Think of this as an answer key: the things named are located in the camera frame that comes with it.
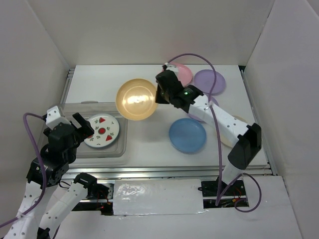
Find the watermelon pattern white plate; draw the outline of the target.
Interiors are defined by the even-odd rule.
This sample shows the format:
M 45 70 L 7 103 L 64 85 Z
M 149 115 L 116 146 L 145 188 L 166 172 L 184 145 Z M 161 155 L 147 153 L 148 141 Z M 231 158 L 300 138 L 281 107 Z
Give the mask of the watermelon pattern white plate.
M 103 148 L 112 144 L 118 137 L 120 125 L 118 120 L 110 114 L 96 114 L 87 119 L 94 134 L 84 140 L 92 148 Z

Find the yellow plate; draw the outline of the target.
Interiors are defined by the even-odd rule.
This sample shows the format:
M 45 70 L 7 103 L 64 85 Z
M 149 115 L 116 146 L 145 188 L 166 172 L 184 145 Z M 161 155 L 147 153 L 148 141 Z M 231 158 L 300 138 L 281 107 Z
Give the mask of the yellow plate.
M 125 82 L 116 95 L 118 112 L 128 120 L 144 120 L 157 109 L 155 102 L 157 89 L 145 79 L 132 79 Z

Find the blue plate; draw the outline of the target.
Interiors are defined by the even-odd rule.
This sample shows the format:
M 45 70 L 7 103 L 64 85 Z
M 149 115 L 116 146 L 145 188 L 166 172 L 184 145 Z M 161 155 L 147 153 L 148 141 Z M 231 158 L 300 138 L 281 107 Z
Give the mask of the blue plate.
M 182 118 L 172 123 L 168 131 L 175 149 L 182 153 L 194 154 L 203 149 L 207 141 L 206 130 L 194 119 Z

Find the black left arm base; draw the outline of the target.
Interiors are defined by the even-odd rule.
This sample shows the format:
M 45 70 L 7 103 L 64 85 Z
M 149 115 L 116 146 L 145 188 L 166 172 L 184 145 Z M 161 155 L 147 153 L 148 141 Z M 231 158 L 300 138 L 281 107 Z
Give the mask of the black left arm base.
M 112 216 L 113 212 L 114 183 L 98 184 L 94 192 L 81 200 L 72 211 L 99 212 L 104 216 Z

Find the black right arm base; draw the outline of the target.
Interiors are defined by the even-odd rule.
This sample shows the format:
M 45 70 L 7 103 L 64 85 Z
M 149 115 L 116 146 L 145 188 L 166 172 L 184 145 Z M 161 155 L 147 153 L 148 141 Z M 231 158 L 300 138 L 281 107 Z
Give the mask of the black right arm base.
M 204 198 L 217 198 L 218 180 L 217 177 L 200 177 L 201 183 L 198 190 L 202 192 Z M 245 197 L 246 189 L 242 179 L 237 180 L 223 194 L 222 198 L 229 197 Z

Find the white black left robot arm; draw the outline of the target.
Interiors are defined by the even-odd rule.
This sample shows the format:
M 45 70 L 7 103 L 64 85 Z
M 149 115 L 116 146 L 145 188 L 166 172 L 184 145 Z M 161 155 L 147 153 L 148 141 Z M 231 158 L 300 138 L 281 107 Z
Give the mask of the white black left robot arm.
M 97 179 L 82 172 L 55 205 L 47 209 L 62 176 L 76 159 L 77 148 L 94 131 L 79 113 L 73 114 L 80 124 L 76 127 L 58 109 L 48 110 L 41 117 L 47 125 L 43 133 L 48 138 L 48 144 L 38 149 L 27 122 L 29 115 L 23 115 L 23 122 L 36 158 L 30 165 L 25 193 L 16 217 L 1 224 L 1 227 L 10 225 L 6 239 L 54 239 L 61 223 L 75 206 L 83 198 L 92 199 L 98 194 Z

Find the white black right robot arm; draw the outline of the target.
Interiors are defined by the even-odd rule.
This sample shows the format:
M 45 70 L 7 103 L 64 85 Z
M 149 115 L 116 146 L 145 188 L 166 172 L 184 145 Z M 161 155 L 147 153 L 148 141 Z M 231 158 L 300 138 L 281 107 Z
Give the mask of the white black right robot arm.
M 190 113 L 211 126 L 218 126 L 232 147 L 228 161 L 222 171 L 217 190 L 228 195 L 234 190 L 233 180 L 250 164 L 262 148 L 261 127 L 254 123 L 248 125 L 208 99 L 200 89 L 193 85 L 184 87 L 176 74 L 164 70 L 156 75 L 156 103 L 171 104 L 177 109 Z

